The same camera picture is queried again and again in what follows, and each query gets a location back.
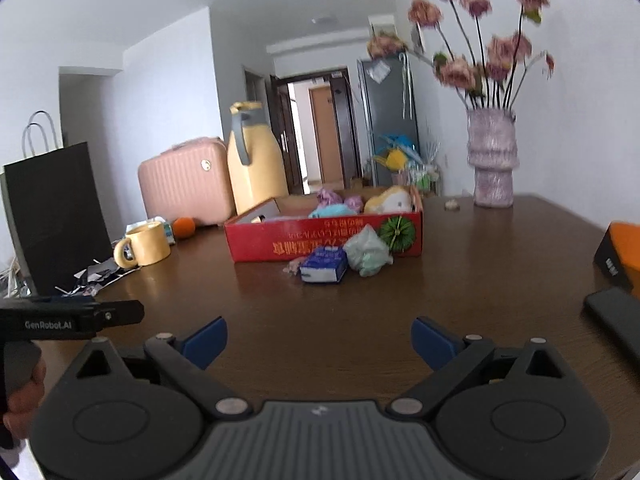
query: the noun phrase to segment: yellow mug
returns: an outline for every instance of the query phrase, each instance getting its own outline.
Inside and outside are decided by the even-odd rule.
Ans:
[[[124,247],[131,247],[133,260],[124,257]],[[123,269],[156,264],[171,254],[162,222],[149,222],[125,234],[113,250],[113,259]]]

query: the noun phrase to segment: brown tabletop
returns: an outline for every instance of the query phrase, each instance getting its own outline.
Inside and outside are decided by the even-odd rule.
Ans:
[[[116,344],[158,332],[188,333],[217,316],[229,341],[209,372],[256,406],[264,399],[374,398],[382,403],[430,373],[409,330],[427,315],[450,331],[502,346],[544,336],[576,370],[610,420],[598,478],[640,459],[640,379],[582,313],[606,284],[591,263],[603,231],[539,198],[513,209],[459,212],[426,200],[421,258],[396,258],[377,276],[348,273],[340,285],[303,285],[283,263],[234,265],[211,228],[172,255],[111,285],[100,300],[137,298],[137,326],[105,331]],[[49,385],[81,343],[47,342]]]

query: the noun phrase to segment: finger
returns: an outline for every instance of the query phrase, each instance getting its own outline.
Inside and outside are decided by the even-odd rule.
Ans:
[[[27,438],[35,411],[27,413],[5,413],[2,423],[15,438]]]
[[[44,377],[47,375],[47,364],[44,362],[44,359],[40,359],[40,361],[38,361],[38,364],[36,364],[35,368],[33,369],[33,374],[31,375],[31,378],[38,384],[41,384],[44,382]]]
[[[42,397],[44,397],[44,384],[29,381],[9,396],[6,405],[10,412],[30,412],[38,407]]]

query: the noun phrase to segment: blue box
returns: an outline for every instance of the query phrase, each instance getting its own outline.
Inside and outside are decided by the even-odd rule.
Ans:
[[[338,283],[348,266],[342,247],[316,247],[300,266],[300,276],[306,283]]]

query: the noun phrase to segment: gray refrigerator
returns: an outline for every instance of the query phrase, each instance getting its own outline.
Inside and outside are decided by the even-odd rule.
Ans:
[[[415,104],[408,64],[398,56],[358,62],[362,101],[369,141],[369,156],[387,146],[382,135],[406,135],[420,152]],[[374,186],[391,186],[391,172],[372,160]]]

